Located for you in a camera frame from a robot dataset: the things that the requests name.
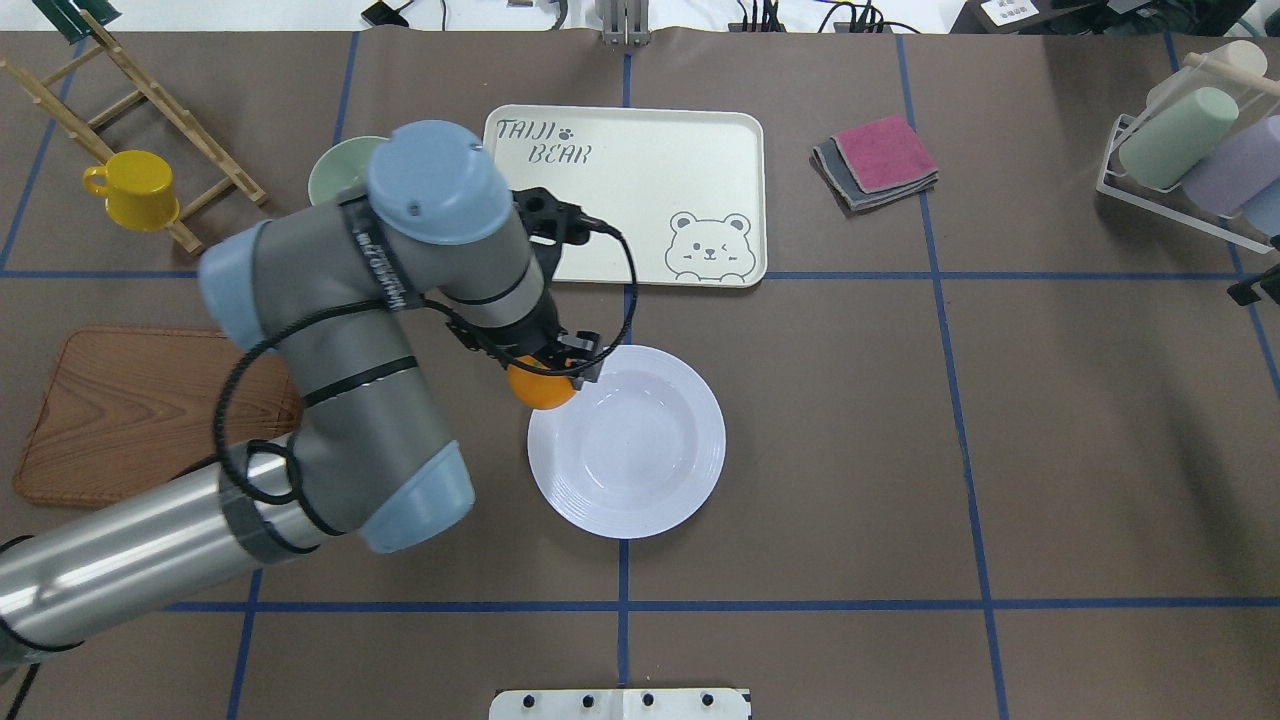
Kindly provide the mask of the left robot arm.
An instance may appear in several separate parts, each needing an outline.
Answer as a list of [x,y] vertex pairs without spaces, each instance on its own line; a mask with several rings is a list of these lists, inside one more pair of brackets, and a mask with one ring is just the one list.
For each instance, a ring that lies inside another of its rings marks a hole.
[[467,348],[579,389],[612,348],[562,327],[550,279],[595,233],[620,236],[513,191],[468,129],[417,120],[332,201],[209,250],[204,302],[243,350],[214,460],[3,547],[3,675],[332,537],[392,553],[454,525],[474,488],[399,314],[436,310]]

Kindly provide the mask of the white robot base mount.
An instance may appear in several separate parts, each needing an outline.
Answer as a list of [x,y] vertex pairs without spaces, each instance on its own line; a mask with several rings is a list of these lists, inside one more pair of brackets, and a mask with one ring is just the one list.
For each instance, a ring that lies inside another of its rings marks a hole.
[[489,719],[753,719],[746,689],[605,688],[502,691]]

